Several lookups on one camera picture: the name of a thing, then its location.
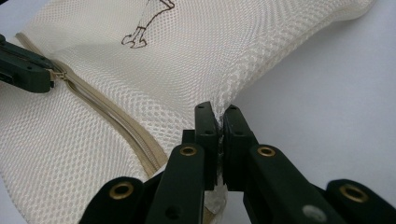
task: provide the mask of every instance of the black line drawing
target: black line drawing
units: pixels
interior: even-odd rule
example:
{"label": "black line drawing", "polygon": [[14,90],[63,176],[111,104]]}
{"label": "black line drawing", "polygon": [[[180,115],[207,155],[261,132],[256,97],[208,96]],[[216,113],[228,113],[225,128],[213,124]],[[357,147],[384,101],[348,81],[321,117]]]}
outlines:
{"label": "black line drawing", "polygon": [[149,25],[154,21],[156,17],[169,11],[175,7],[175,4],[171,0],[148,0],[142,19],[140,19],[136,30],[131,35],[126,35],[122,41],[122,45],[131,45],[131,49],[140,49],[145,47],[148,42],[144,37],[144,33],[148,29]]}

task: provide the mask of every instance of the brass grommet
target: brass grommet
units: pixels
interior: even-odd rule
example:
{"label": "brass grommet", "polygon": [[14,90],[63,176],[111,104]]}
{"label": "brass grommet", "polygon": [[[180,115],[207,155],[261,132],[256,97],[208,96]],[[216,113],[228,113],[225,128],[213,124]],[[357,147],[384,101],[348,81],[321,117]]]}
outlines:
{"label": "brass grommet", "polygon": [[180,150],[180,154],[183,156],[193,156],[197,153],[197,149],[195,147],[183,147]]}
{"label": "brass grommet", "polygon": [[369,196],[364,191],[350,184],[341,186],[340,191],[345,197],[356,203],[365,203],[369,200]]}
{"label": "brass grommet", "polygon": [[134,192],[134,186],[128,181],[123,181],[114,185],[111,188],[109,195],[112,199],[121,200],[129,197],[132,192]]}
{"label": "brass grommet", "polygon": [[264,157],[273,157],[276,154],[270,147],[259,147],[257,152]]}

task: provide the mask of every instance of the black plastic clip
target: black plastic clip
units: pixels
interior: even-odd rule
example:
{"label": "black plastic clip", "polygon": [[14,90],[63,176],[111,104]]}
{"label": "black plastic clip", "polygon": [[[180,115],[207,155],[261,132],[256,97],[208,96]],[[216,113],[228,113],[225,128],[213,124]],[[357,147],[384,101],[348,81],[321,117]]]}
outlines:
{"label": "black plastic clip", "polygon": [[54,87],[53,69],[49,59],[8,43],[0,35],[0,81],[30,92],[48,92]]}

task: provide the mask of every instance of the white surface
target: white surface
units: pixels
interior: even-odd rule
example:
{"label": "white surface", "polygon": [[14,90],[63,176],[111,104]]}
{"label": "white surface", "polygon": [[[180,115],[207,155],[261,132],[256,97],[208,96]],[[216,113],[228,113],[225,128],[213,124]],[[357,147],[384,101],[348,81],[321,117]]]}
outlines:
{"label": "white surface", "polygon": [[[27,19],[2,18],[15,8],[2,5],[0,33],[13,36],[41,2],[17,4]],[[282,149],[309,181],[353,179],[394,206],[395,9],[378,1],[364,17],[324,29],[235,100],[259,141]],[[0,223],[23,223],[1,187]],[[223,223],[248,222],[240,196],[231,195]]]}

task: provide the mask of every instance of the zipper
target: zipper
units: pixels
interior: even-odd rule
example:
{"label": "zipper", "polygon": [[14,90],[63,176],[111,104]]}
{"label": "zipper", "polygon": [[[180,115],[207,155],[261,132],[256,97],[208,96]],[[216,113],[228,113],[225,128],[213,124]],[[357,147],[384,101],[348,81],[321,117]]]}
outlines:
{"label": "zipper", "polygon": [[[19,33],[16,37],[26,49],[43,55],[26,35]],[[56,60],[52,62],[55,68],[49,70],[51,79],[63,80],[71,92],[105,118],[131,146],[149,177],[166,164],[167,157],[161,146],[136,120],[78,77],[69,66]]]}

